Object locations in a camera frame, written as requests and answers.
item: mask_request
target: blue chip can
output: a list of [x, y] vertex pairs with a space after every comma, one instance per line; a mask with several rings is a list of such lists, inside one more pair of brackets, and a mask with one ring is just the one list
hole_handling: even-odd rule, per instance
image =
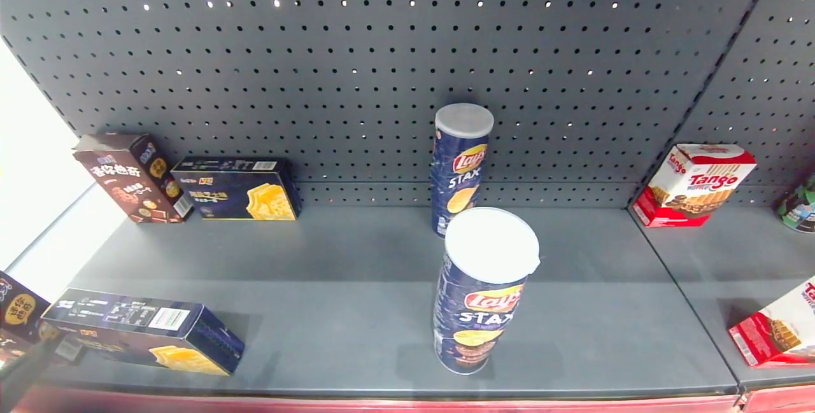
[[[489, 242], [480, 242], [497, 238]], [[521, 218], [475, 207], [456, 216], [433, 312], [434, 349], [451, 372], [471, 375], [485, 365], [513, 320], [527, 277], [539, 264], [538, 239]]]
[[460, 375], [471, 375], [484, 367], [513, 318], [526, 280], [484, 283], [444, 255], [433, 316], [434, 348], [443, 366]]
[[436, 113], [430, 206], [438, 236], [445, 236], [454, 215], [475, 205], [493, 122], [486, 108], [469, 103], [447, 105]]

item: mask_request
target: barcode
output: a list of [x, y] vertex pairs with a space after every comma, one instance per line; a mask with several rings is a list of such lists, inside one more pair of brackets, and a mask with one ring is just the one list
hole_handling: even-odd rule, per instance
[[72, 337], [65, 337], [54, 352], [61, 358], [73, 361], [79, 355], [80, 350], [82, 350], [82, 343], [73, 340]]
[[192, 209], [192, 200], [184, 193], [184, 195], [181, 195], [181, 198], [175, 202], [173, 208], [175, 208], [175, 212], [183, 218]]
[[277, 166], [277, 162], [255, 162], [254, 166], [252, 167], [252, 171], [254, 170], [267, 170], [271, 171], [274, 167]]
[[155, 314], [155, 317], [148, 327], [154, 329], [161, 329], [166, 331], [177, 331], [184, 324], [184, 319], [187, 318], [190, 312], [187, 309], [177, 308], [161, 308]]
[[756, 356], [754, 356], [751, 352], [748, 343], [744, 341], [744, 337], [742, 337], [739, 332], [731, 332], [730, 335], [733, 335], [733, 341], [736, 342], [737, 346], [742, 351], [742, 354], [744, 354], [745, 359], [748, 359], [748, 364], [751, 366], [757, 365], [759, 361], [756, 360]]

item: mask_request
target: shelf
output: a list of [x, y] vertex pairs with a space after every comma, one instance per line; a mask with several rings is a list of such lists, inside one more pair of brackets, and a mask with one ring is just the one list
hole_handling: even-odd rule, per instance
[[729, 207], [701, 228], [645, 228], [740, 384], [815, 382], [815, 369], [750, 369], [727, 329], [815, 274], [815, 237], [784, 227], [769, 208]]
[[489, 364], [454, 375], [430, 332], [443, 242], [425, 207], [309, 207], [297, 223], [126, 221], [72, 286], [204, 303], [244, 337], [221, 378], [90, 357], [50, 383], [204, 395], [650, 398], [735, 380], [631, 220], [517, 208], [541, 267]]

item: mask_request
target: dark blue box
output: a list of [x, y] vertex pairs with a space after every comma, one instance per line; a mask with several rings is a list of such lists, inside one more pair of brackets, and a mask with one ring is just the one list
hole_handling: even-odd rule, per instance
[[294, 221], [301, 202], [285, 158], [187, 157], [172, 173], [204, 219]]
[[244, 344], [203, 305], [69, 288], [43, 321], [105, 358], [232, 375]]

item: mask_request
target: red and white box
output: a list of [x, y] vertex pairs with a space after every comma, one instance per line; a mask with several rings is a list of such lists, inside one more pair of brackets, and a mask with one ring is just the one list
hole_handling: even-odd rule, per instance
[[677, 144], [632, 209], [646, 227], [700, 227], [754, 167], [734, 144]]
[[815, 367], [815, 276], [730, 329], [750, 367]]

